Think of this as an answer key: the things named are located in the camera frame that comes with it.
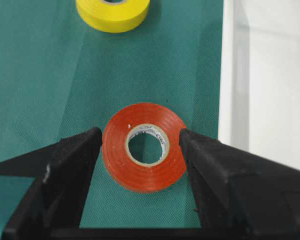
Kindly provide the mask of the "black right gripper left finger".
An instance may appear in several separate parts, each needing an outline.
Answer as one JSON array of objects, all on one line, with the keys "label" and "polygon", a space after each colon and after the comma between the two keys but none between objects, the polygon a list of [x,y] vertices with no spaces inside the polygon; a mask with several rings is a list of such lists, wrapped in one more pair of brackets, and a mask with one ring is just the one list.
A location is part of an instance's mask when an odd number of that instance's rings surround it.
[{"label": "black right gripper left finger", "polygon": [[78,228],[102,131],[77,135],[0,162],[0,240],[48,240]]}]

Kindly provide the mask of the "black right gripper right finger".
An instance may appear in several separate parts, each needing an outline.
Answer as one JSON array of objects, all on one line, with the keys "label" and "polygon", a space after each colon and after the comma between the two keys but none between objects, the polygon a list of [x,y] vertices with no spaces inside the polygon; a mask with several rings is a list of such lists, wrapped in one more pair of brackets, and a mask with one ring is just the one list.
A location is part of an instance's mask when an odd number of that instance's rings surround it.
[{"label": "black right gripper right finger", "polygon": [[179,145],[203,229],[235,240],[300,240],[300,170],[186,128]]}]

